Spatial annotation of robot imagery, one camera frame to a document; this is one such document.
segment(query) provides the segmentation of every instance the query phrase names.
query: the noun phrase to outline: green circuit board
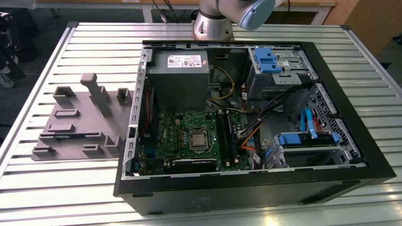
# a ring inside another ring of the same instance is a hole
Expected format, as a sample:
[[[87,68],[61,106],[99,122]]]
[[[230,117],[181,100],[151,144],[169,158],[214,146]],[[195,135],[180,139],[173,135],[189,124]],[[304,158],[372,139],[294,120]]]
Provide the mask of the green circuit board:
[[[231,113],[232,130],[242,129],[238,112]],[[191,133],[207,133],[208,148],[202,151],[191,149]],[[216,130],[216,113],[161,113],[159,115],[159,132],[156,144],[156,159],[211,158],[218,160],[216,171],[248,170],[250,162],[247,153],[239,155],[239,162],[222,165],[219,136]],[[163,174],[160,167],[155,167],[152,174]]]

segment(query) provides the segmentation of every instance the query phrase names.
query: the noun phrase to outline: blue plastic latch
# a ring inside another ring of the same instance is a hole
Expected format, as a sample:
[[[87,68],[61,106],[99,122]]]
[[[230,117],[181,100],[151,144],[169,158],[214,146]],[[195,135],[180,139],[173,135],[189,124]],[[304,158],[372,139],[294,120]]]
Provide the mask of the blue plastic latch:
[[[315,129],[314,129],[314,124],[312,124],[312,113],[311,110],[308,108],[304,108],[302,111],[302,115],[300,115],[300,130],[302,132],[308,131],[311,134],[312,139],[316,139],[316,133],[315,133]]]
[[[302,143],[298,134],[282,134],[282,136],[284,137],[287,145],[296,145]]]
[[[279,145],[284,145],[286,144],[283,136],[278,136],[278,141],[279,141]]]
[[[338,133],[332,133],[331,135],[332,135],[332,139],[335,141],[335,144],[339,144],[339,135],[338,135]]]
[[[276,63],[276,55],[270,48],[255,48],[255,60],[260,66],[260,73],[280,73],[282,68]]]

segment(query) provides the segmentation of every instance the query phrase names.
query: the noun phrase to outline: cable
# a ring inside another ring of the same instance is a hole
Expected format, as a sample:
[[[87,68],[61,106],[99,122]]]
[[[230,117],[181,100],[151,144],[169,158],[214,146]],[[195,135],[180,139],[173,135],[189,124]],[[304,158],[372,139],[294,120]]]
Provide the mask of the cable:
[[[319,124],[318,119],[316,119],[315,116],[312,117],[312,122],[315,123],[318,132],[322,132],[323,130],[322,130],[320,124]]]
[[[148,123],[149,123],[149,97],[148,97],[148,90],[145,90],[145,94],[147,94],[147,123],[145,123],[145,126],[144,126],[144,129],[143,129],[143,132],[140,133],[140,138],[143,137],[144,133],[145,133],[145,129],[148,127]]]
[[[283,23],[282,23],[282,24],[286,23],[288,14],[290,14],[290,0],[287,0],[287,13],[286,13],[284,20],[283,20]]]
[[[173,8],[172,8],[172,6],[171,6],[169,0],[163,0],[163,1],[164,1],[164,3],[167,4],[168,8],[171,9],[171,12],[172,12],[173,17],[175,17],[175,23],[177,23],[176,13],[175,13],[175,10],[173,10]]]
[[[208,100],[208,101],[210,101],[210,103],[211,103],[215,107],[222,108],[222,109],[224,109],[224,110],[234,110],[234,111],[238,111],[238,112],[250,113],[250,112],[243,111],[243,110],[239,110],[239,109],[236,109],[236,108],[223,107],[220,104],[218,104],[218,103],[216,103],[215,101],[212,101],[212,100]]]
[[[157,11],[159,11],[160,19],[161,19],[161,21],[167,24],[167,23],[168,23],[168,19],[167,19],[164,13],[163,13],[163,11],[159,9],[159,6],[157,6],[155,0],[152,0],[152,2],[153,2],[153,5],[156,6],[156,9],[157,9]]]
[[[215,65],[214,65],[214,67],[218,68],[218,69],[223,72],[223,74],[227,76],[227,78],[230,79],[230,81],[231,81],[231,83],[232,83],[232,89],[231,89],[231,92],[230,92],[226,96],[223,96],[223,97],[216,97],[216,98],[208,98],[207,100],[224,100],[226,98],[228,98],[228,97],[232,95],[232,92],[234,92],[234,81],[232,81],[231,76],[230,76],[228,73],[226,72],[226,70],[222,69],[222,67],[215,66]]]
[[[11,128],[11,127],[12,127],[12,125],[11,125],[11,124],[3,124],[3,123],[0,123],[0,127],[7,127],[7,128]]]
[[[262,126],[262,123],[259,124],[259,126],[255,128],[255,130],[252,131],[252,133],[248,135],[247,139],[246,139],[244,142],[242,143],[242,146],[240,146],[242,149],[246,148],[244,145],[247,144],[247,141],[248,141],[250,138],[252,137],[254,133],[259,130],[260,126]]]
[[[187,10],[183,11],[181,15],[177,18],[177,21],[180,21],[181,17],[184,16],[184,13],[187,12]]]
[[[163,12],[161,12],[161,10],[159,9],[159,6],[157,6],[157,4],[156,4],[155,0],[152,0],[152,2],[153,2],[153,5],[155,5],[155,7],[156,7],[156,9],[157,9],[159,13],[160,13],[160,14],[163,14]]]

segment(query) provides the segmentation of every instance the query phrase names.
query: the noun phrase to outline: yellow wire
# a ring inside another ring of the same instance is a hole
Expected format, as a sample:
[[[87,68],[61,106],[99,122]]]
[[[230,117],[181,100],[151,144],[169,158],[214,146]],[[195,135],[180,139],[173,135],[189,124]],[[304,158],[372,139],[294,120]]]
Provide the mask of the yellow wire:
[[[250,134],[250,136],[247,137],[247,139],[244,140],[244,142],[242,143],[242,148],[244,148],[244,145],[247,144],[247,141],[250,140],[250,138],[252,137],[254,133],[258,131],[258,129],[260,128],[262,123],[259,124],[259,126],[255,128],[255,130],[252,131],[252,133]]]
[[[207,100],[223,100],[223,99],[228,98],[228,97],[232,95],[232,92],[234,92],[234,81],[232,81],[231,76],[228,75],[228,73],[226,72],[226,70],[223,70],[222,67],[215,66],[215,65],[214,65],[214,67],[216,67],[218,69],[220,69],[222,72],[223,72],[223,74],[226,74],[227,78],[231,80],[231,83],[232,83],[232,89],[231,89],[231,92],[230,92],[226,96],[223,96],[223,97],[216,97],[216,98],[207,98]]]

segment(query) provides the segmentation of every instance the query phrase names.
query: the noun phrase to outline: aluminum table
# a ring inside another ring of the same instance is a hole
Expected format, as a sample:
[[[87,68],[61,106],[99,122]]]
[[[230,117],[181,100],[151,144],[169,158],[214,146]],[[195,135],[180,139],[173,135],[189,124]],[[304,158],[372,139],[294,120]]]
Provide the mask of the aluminum table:
[[[57,86],[84,91],[97,73],[108,91],[135,87],[143,40],[188,40],[189,24],[80,23],[63,33],[0,149],[0,224],[344,225],[402,222],[402,89],[351,31],[339,26],[234,27],[236,40],[312,41],[394,167],[396,178],[303,206],[140,216],[112,196],[117,159],[35,162],[29,155]]]

